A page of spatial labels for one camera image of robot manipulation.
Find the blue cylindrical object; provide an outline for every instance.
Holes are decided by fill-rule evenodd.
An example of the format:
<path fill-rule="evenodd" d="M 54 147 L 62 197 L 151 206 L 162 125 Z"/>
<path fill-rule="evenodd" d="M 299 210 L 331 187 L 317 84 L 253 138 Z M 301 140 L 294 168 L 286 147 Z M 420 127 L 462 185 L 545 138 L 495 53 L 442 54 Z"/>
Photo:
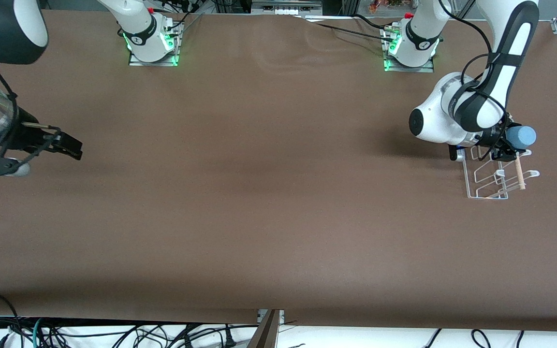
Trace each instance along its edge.
<path fill-rule="evenodd" d="M 506 130 L 506 139 L 515 148 L 525 150 L 537 141 L 537 132 L 530 126 L 516 126 Z"/>

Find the brown table surface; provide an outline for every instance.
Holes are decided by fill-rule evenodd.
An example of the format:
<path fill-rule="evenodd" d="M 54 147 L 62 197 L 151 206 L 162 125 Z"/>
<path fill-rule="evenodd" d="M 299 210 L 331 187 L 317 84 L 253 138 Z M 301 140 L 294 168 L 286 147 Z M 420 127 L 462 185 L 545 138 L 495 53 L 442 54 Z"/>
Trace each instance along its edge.
<path fill-rule="evenodd" d="M 0 178 L 0 293 L 20 315 L 236 322 L 285 308 L 300 324 L 557 330 L 548 23 L 508 107 L 539 133 L 524 167 L 542 176 L 483 202 L 446 145 L 407 126 L 484 52 L 462 24 L 426 74 L 384 72 L 374 39 L 259 15 L 204 16 L 180 66 L 129 67 L 109 13 L 44 16 L 44 56 L 2 72 L 84 156 Z"/>

